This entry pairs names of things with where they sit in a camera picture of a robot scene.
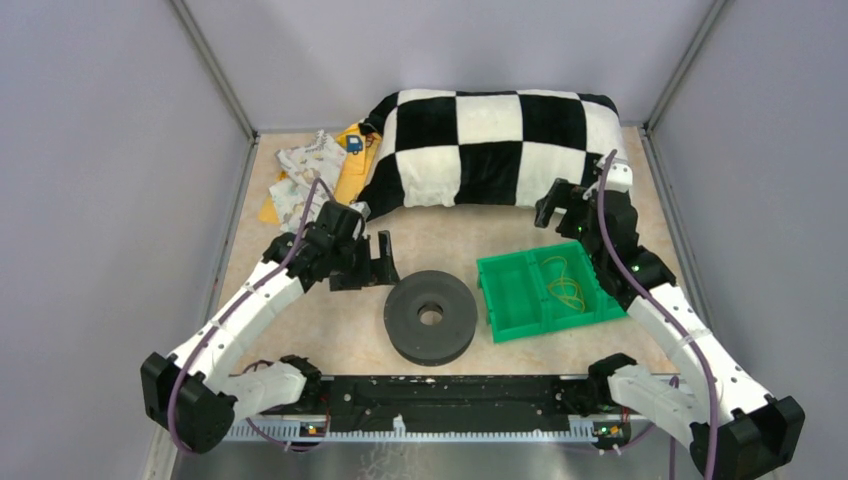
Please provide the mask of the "dark grey filament spool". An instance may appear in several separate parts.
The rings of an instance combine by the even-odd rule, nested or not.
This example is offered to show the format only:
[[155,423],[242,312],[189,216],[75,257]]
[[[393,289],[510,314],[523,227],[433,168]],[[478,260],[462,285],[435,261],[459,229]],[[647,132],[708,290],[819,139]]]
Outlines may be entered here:
[[384,325],[406,360],[436,367],[460,357],[476,331],[478,312],[469,287],[436,270],[416,272],[398,283],[384,305]]

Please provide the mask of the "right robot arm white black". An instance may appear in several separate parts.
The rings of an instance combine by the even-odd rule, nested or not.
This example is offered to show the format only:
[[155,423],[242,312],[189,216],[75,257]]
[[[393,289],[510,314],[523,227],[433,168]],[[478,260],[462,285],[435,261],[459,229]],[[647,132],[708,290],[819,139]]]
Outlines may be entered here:
[[580,242],[601,288],[636,320],[678,369],[681,387],[623,353],[592,364],[586,397],[600,412],[637,412],[686,448],[706,479],[756,479],[788,464],[806,415],[775,397],[726,351],[689,304],[665,263],[639,242],[626,192],[556,179],[535,205],[543,228]]

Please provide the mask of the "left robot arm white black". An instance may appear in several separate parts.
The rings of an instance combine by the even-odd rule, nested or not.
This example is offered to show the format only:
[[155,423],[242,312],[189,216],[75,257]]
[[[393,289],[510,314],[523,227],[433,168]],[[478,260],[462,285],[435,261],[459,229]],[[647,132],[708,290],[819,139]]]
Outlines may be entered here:
[[176,446],[202,454],[237,422],[288,405],[308,413],[319,404],[321,372],[287,355],[240,375],[238,360],[261,333],[315,284],[333,291],[395,285],[391,235],[377,234],[371,255],[365,217],[328,201],[317,218],[274,238],[247,281],[196,334],[167,355],[150,354],[140,368],[147,416]]

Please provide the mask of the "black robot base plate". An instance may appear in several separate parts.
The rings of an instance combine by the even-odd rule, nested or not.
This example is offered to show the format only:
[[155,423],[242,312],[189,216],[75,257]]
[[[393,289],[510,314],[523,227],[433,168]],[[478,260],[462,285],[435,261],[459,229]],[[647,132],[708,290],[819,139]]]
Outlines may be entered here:
[[571,417],[604,417],[630,434],[630,416],[581,376],[358,376],[310,381],[302,398],[268,414],[328,420],[343,431],[382,430],[400,415],[414,432],[565,430]]

